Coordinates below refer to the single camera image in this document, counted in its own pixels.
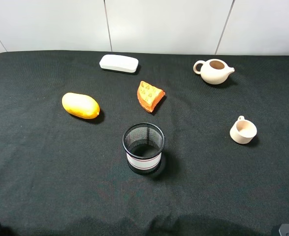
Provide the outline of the beige ceramic teapot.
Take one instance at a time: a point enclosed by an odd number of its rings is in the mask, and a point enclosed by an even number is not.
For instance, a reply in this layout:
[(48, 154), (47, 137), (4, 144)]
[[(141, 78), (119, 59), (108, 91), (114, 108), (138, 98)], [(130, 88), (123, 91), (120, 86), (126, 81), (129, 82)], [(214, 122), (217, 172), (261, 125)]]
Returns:
[(198, 60), (194, 66), (195, 74), (200, 75), (203, 81), (211, 85), (219, 85), (225, 82), (228, 76), (235, 72), (226, 62), (220, 59)]

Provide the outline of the yellow mango toy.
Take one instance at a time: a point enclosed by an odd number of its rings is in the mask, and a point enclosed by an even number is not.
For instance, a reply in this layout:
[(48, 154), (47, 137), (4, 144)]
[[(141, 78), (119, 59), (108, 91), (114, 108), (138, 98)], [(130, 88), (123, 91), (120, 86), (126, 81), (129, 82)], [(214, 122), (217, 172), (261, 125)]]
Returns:
[(94, 119), (100, 113), (99, 104), (90, 96), (68, 92), (62, 97), (63, 108), (71, 115)]

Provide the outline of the white glasses case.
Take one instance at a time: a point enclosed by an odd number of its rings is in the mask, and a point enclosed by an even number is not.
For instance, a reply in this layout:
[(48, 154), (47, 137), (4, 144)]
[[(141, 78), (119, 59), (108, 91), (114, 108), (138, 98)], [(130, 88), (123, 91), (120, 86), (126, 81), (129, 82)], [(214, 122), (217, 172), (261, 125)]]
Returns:
[(122, 55), (104, 55), (99, 65), (102, 69), (134, 73), (137, 70), (139, 61), (136, 58)]

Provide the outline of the beige ceramic cup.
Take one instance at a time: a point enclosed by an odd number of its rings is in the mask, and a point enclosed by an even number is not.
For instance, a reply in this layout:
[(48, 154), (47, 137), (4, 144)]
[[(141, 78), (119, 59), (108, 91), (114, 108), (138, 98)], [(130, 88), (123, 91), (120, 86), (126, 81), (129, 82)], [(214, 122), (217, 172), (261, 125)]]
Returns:
[(257, 134), (256, 126), (244, 116), (239, 116), (230, 129), (230, 137), (238, 144), (248, 144)]

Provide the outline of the orange waffle slice toy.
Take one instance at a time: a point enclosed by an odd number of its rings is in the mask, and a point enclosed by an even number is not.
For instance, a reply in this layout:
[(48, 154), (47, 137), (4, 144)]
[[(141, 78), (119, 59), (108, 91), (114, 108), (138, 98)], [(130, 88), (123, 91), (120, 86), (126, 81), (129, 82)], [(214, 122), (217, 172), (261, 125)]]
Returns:
[(145, 81), (140, 82), (137, 90), (137, 98), (140, 105), (147, 112), (152, 113), (164, 96), (165, 92), (162, 89), (152, 86)]

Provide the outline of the black table cloth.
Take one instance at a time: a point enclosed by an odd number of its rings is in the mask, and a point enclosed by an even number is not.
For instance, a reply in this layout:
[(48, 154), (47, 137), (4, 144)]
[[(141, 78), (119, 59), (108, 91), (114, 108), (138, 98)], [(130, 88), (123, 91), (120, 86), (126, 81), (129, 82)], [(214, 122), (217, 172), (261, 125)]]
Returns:
[[(134, 75), (104, 71), (102, 52), (0, 54), (0, 222), (4, 236), (269, 236), (289, 223), (289, 56), (220, 56), (235, 72), (211, 86), (208, 55), (134, 54)], [(165, 96), (152, 113), (141, 81)], [(94, 119), (69, 114), (92, 97)], [(239, 116), (257, 128), (230, 137)], [(149, 175), (128, 166), (124, 132), (165, 136)]]

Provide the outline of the black mesh pen cup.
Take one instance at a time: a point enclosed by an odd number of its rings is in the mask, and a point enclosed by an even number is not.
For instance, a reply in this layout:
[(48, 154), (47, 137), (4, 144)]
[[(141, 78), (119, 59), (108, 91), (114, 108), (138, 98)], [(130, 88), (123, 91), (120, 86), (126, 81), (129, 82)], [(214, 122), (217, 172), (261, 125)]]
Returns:
[(132, 125), (124, 132), (122, 145), (133, 172), (149, 175), (159, 169), (165, 136), (158, 126), (148, 122)]

